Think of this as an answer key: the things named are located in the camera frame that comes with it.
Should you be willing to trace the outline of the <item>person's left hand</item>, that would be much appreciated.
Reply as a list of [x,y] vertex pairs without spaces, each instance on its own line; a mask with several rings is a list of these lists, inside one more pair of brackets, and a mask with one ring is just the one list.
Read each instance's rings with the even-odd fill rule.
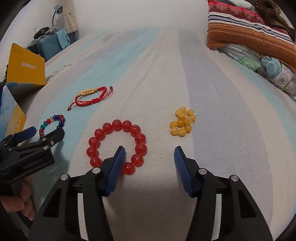
[[1,196],[1,203],[6,212],[11,213],[21,211],[25,217],[30,221],[33,221],[36,211],[32,200],[29,177],[23,179],[19,196]]

